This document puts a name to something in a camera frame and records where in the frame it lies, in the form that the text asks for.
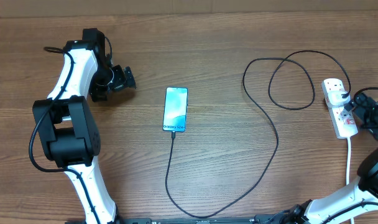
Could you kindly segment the blue Galaxy smartphone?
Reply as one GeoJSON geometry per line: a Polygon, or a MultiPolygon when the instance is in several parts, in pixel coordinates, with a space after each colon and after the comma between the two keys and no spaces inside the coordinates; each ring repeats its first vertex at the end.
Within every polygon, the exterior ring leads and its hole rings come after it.
{"type": "Polygon", "coordinates": [[[168,87],[165,93],[162,129],[170,132],[186,130],[188,89],[168,87]]]}

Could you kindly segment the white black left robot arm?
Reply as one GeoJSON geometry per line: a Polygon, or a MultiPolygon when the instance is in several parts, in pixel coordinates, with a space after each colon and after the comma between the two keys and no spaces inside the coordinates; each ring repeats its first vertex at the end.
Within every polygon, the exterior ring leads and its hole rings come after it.
{"type": "Polygon", "coordinates": [[[33,104],[29,159],[42,172],[68,176],[84,208],[84,223],[122,223],[99,168],[101,138],[87,100],[106,101],[110,93],[135,88],[132,71],[113,64],[110,40],[97,28],[83,29],[80,40],[61,49],[44,50],[62,54],[64,64],[48,97],[33,104]]]}

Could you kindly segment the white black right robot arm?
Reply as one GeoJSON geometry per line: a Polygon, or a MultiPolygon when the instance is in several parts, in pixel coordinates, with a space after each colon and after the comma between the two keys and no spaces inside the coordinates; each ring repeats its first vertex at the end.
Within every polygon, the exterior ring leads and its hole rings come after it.
{"type": "MultiPolygon", "coordinates": [[[[362,92],[346,106],[329,108],[338,126],[351,129],[353,116],[378,140],[378,101],[362,92]]],[[[357,170],[357,178],[335,193],[296,205],[280,223],[342,223],[363,213],[378,210],[378,148],[367,156],[357,170]]]]}

